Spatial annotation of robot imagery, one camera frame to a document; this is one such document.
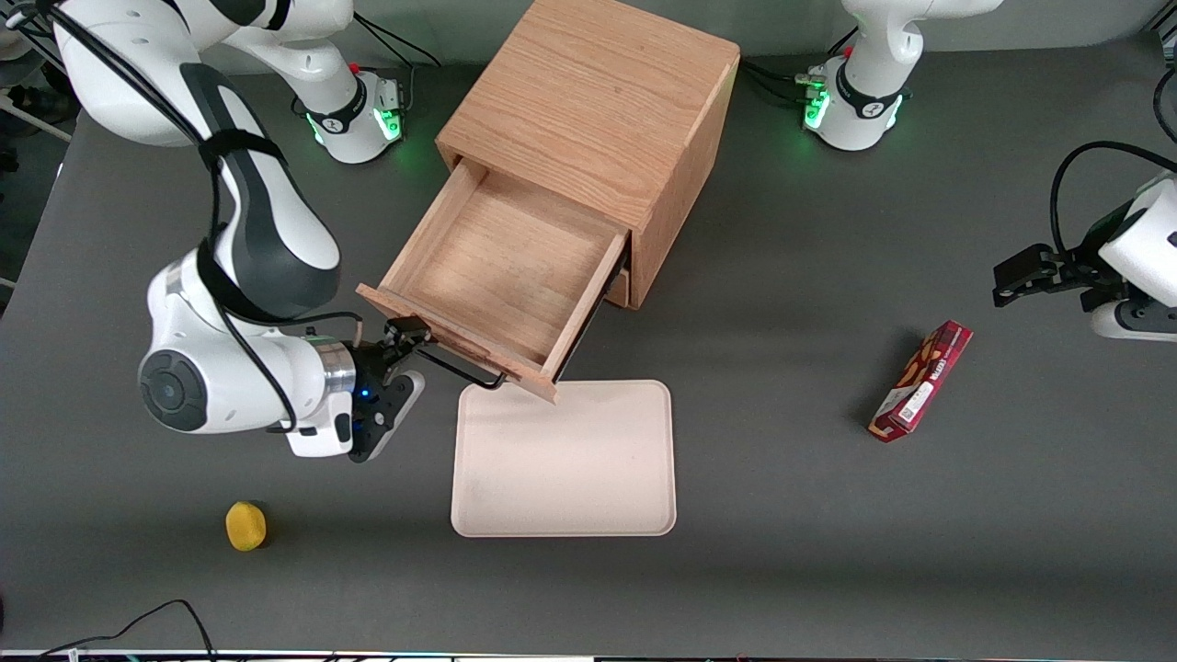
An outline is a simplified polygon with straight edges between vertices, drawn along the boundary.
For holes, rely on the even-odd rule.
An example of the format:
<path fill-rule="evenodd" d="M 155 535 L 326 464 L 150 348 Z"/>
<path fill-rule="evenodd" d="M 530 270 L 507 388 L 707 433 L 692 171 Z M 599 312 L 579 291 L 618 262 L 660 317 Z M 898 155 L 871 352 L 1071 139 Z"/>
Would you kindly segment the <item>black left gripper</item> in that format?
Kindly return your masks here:
<path fill-rule="evenodd" d="M 1133 221 L 1138 213 L 1131 213 L 1128 204 L 1115 207 L 1093 223 L 1079 243 L 1072 247 L 1064 245 L 1057 234 L 1057 254 L 1048 244 L 1033 244 L 1000 262 L 995 267 L 992 302 L 996 307 L 1005 307 L 1018 299 L 1035 294 L 1053 294 L 1080 290 L 1080 306 L 1092 313 L 1102 304 L 1131 302 L 1144 305 L 1150 302 L 1141 287 L 1122 276 L 1117 269 L 1100 257 L 1100 249 Z"/>

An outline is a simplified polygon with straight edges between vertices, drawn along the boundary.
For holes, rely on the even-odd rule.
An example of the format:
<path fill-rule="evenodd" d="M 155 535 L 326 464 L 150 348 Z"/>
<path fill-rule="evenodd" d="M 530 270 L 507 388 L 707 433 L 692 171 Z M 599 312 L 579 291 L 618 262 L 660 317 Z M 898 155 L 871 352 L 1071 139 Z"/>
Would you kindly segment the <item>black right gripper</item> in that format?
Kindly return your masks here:
<path fill-rule="evenodd" d="M 386 342 L 357 342 L 353 347 L 354 406 L 388 408 L 394 402 L 392 372 L 415 353 L 417 344 L 430 340 L 428 323 L 419 317 L 399 317 L 386 320 Z"/>

